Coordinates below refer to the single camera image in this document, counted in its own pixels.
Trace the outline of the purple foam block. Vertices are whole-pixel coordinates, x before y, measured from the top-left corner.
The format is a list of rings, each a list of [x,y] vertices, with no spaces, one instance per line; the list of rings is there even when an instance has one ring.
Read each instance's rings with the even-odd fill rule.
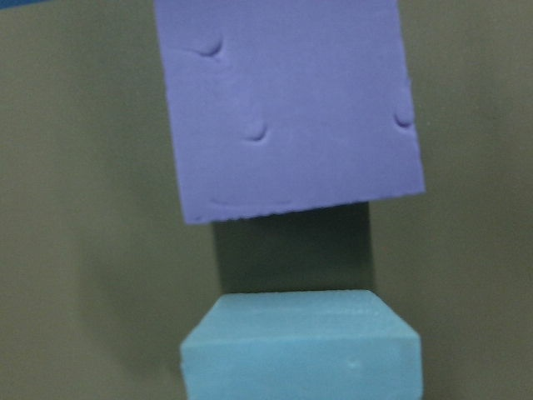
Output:
[[[396,1],[157,1],[190,224],[423,193]]]

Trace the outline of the light blue foam block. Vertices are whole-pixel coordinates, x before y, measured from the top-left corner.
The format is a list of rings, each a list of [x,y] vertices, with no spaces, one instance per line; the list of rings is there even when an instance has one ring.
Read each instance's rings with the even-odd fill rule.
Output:
[[[181,345],[190,399],[420,399],[421,340],[367,290],[221,296]]]

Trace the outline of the brown paper table cover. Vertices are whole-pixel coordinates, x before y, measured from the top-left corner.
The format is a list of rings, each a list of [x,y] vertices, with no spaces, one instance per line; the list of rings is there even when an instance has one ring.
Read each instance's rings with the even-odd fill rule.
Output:
[[[427,399],[532,396],[532,4],[403,1],[426,193],[371,205]],[[150,1],[1,12],[1,396],[183,399],[220,293],[187,226]]]

